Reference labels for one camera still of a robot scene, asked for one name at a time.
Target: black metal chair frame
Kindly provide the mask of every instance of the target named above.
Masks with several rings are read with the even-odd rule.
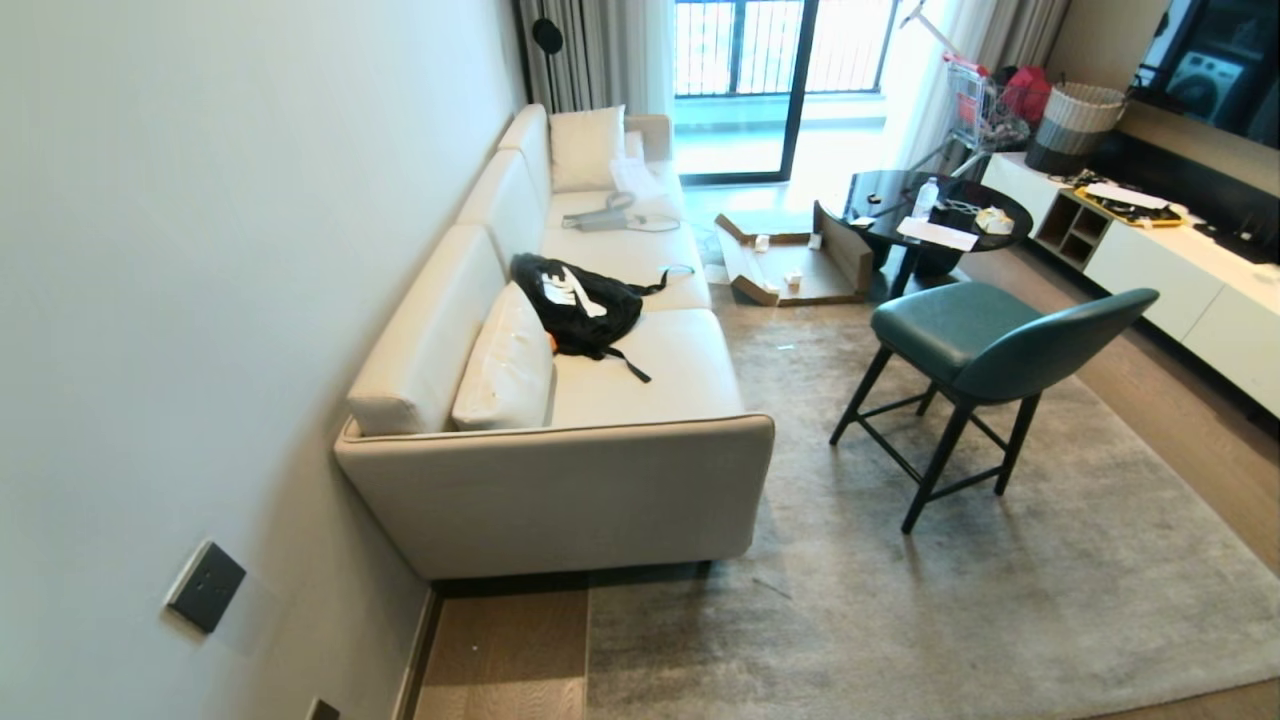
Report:
[[[929,379],[929,388],[920,395],[890,402],[888,405],[876,407],[874,410],[859,413],[859,407],[867,400],[867,396],[870,393],[872,387],[879,378],[881,372],[884,370],[884,365],[888,364],[890,359],[893,357],[895,354],[910,363],[916,370],[920,370],[920,373]],[[915,414],[923,416],[929,410],[929,404],[933,402],[933,398],[938,392],[942,392],[942,395],[955,405],[955,410],[951,413],[951,419],[947,421],[947,427],[942,432],[942,439],[938,441],[938,447],[934,450],[933,457],[929,460],[928,469],[924,470],[924,474],[920,474],[920,471],[916,470],[906,460],[906,457],[902,457],[902,454],[899,452],[897,448],[895,448],[888,439],[884,438],[884,436],[872,427],[868,418],[874,418],[876,415],[888,413],[890,410],[897,410],[899,407],[906,407],[913,402],[920,404],[915,409]],[[902,533],[910,534],[911,529],[915,527],[915,521],[920,518],[920,511],[924,510],[927,503],[933,502],[934,500],[946,497],[954,492],[997,475],[996,495],[1005,495],[1005,488],[1009,487],[1009,478],[1012,475],[1014,465],[1018,462],[1018,455],[1023,450],[1023,441],[1027,439],[1027,430],[1030,429],[1032,418],[1036,416],[1036,407],[1039,405],[1039,398],[1041,392],[1020,398],[1012,397],[997,401],[966,396],[952,387],[940,383],[929,373],[920,369],[919,365],[911,363],[910,357],[897,352],[888,343],[882,341],[879,351],[876,352],[876,357],[872,359],[870,366],[867,368],[867,374],[863,375],[861,382],[858,384],[858,391],[854,392],[852,400],[849,401],[849,407],[840,418],[840,424],[836,425],[836,430],[831,434],[829,442],[831,445],[840,442],[840,437],[845,433],[845,428],[847,428],[850,423],[858,423],[867,430],[867,434],[869,434],[877,445],[883,447],[884,452],[887,452],[888,456],[892,457],[893,461],[896,461],[913,480],[915,480],[919,489],[915,492],[915,500],[911,501],[911,509],[906,512],[906,519],[902,520]],[[1018,419],[1014,421],[1014,429],[1010,433],[1009,439],[996,434],[996,432],[992,430],[987,423],[983,423],[982,419],[974,414],[974,411],[983,405],[1005,405],[1018,400],[1021,401],[1021,405],[1018,409]],[[945,486],[942,489],[934,489],[938,484],[938,479],[942,477],[942,470],[946,466],[947,460],[951,457],[951,452],[955,450],[956,442],[960,441],[960,436],[964,433],[964,428],[969,423],[977,425],[979,430],[996,443],[996,446],[1005,451],[1004,461],[995,468],[978,473],[977,475],[955,480],[954,483]]]

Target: backpack strap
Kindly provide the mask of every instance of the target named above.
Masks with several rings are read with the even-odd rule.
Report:
[[[644,370],[641,370],[640,368],[636,368],[635,365],[632,365],[631,361],[627,360],[627,356],[623,355],[621,350],[614,350],[612,347],[605,347],[602,352],[604,352],[605,355],[612,355],[612,356],[622,360],[623,363],[626,363],[627,364],[627,369],[631,370],[631,374],[634,374],[635,377],[640,378],[640,382],[646,383],[646,382],[649,382],[649,380],[653,379],[649,375],[646,375],[644,373]]]
[[[636,295],[640,295],[640,296],[653,295],[653,293],[655,293],[655,292],[658,292],[660,290],[666,290],[666,287],[667,287],[667,274],[671,273],[672,270],[677,270],[677,269],[680,269],[680,270],[689,270],[690,273],[694,272],[694,269],[691,266],[689,266],[689,265],[671,265],[669,268],[667,268],[666,270],[662,272],[662,279],[658,281],[658,284],[648,284],[648,286],[645,286],[645,284],[631,284],[631,283],[627,283],[627,287],[631,288],[631,292],[635,292]]]

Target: television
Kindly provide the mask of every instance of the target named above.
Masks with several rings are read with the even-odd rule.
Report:
[[[1276,0],[1171,0],[1130,97],[1277,145]]]

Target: sofa armrest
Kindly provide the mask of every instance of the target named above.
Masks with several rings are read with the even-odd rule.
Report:
[[[428,579],[716,560],[751,544],[773,420],[358,438],[334,451]]]
[[[644,135],[645,161],[671,161],[672,128],[667,115],[625,115],[623,129],[637,129]]]

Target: cardboard box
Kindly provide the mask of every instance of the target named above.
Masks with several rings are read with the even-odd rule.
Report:
[[[822,247],[809,250],[812,233],[769,233],[769,250],[755,251],[756,233],[745,232],[724,215],[716,218],[730,284],[768,306],[864,302],[872,287],[873,256],[859,234],[813,204],[813,232]],[[791,287],[783,277],[800,270]]]

